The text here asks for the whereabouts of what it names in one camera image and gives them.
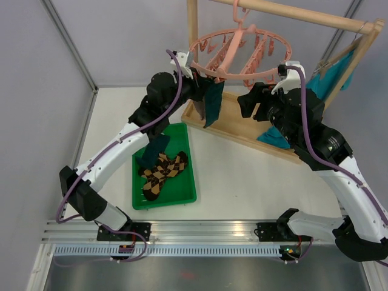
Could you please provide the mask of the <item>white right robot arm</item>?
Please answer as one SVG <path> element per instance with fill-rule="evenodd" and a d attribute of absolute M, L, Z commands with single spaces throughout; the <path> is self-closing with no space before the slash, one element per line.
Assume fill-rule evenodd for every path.
<path fill-rule="evenodd" d="M 268 121 L 280 131 L 299 159 L 333 191 L 346 211 L 339 218 L 286 210 L 276 221 L 283 239 L 308 236 L 333 242 L 348 258 L 358 261 L 387 259 L 387 211 L 378 203 L 358 168 L 352 149 L 339 131 L 322 123 L 325 104 L 311 89 L 288 93 L 255 83 L 237 101 L 243 118 Z"/>

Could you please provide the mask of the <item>pink round clip hanger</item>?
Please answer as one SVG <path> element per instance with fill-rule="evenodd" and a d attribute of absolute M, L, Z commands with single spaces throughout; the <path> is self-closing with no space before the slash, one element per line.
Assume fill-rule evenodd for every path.
<path fill-rule="evenodd" d="M 241 81 L 251 88 L 257 80 L 276 83 L 277 67 L 261 69 L 264 58 L 279 56 L 275 53 L 280 45 L 284 54 L 279 62 L 291 59 L 292 47 L 282 36 L 259 29 L 255 24 L 245 26 L 249 9 L 238 8 L 239 1 L 233 1 L 232 19 L 235 28 L 218 30 L 202 37 L 198 36 L 198 2 L 187 1 L 189 27 L 189 50 L 193 60 L 189 65 L 215 82 Z"/>

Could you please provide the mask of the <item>grey sock red striped cuff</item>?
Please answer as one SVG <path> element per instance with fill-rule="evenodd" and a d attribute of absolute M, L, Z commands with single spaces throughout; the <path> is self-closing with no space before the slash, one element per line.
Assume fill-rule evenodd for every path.
<path fill-rule="evenodd" d="M 198 112 L 200 120 L 206 119 L 206 105 L 204 101 L 193 101 L 195 110 Z"/>

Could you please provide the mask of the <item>dark teal christmas sock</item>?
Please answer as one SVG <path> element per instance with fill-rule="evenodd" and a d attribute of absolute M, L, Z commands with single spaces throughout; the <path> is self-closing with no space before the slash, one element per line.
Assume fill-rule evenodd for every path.
<path fill-rule="evenodd" d="M 204 128 L 210 127 L 219 119 L 222 103 L 222 93 L 224 90 L 224 82 L 212 83 L 208 87 L 205 95 L 205 125 Z"/>

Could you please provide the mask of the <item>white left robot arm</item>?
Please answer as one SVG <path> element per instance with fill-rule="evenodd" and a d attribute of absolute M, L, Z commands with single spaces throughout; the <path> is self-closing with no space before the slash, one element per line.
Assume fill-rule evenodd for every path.
<path fill-rule="evenodd" d="M 99 191 L 129 157 L 163 132 L 169 125 L 169 116 L 187 100 L 203 99 L 211 81 L 196 70 L 192 74 L 155 74 L 139 107 L 109 144 L 80 166 L 61 169 L 62 201 L 69 203 L 78 217 L 106 226 L 120 241 L 131 236 L 130 218 L 107 202 Z"/>

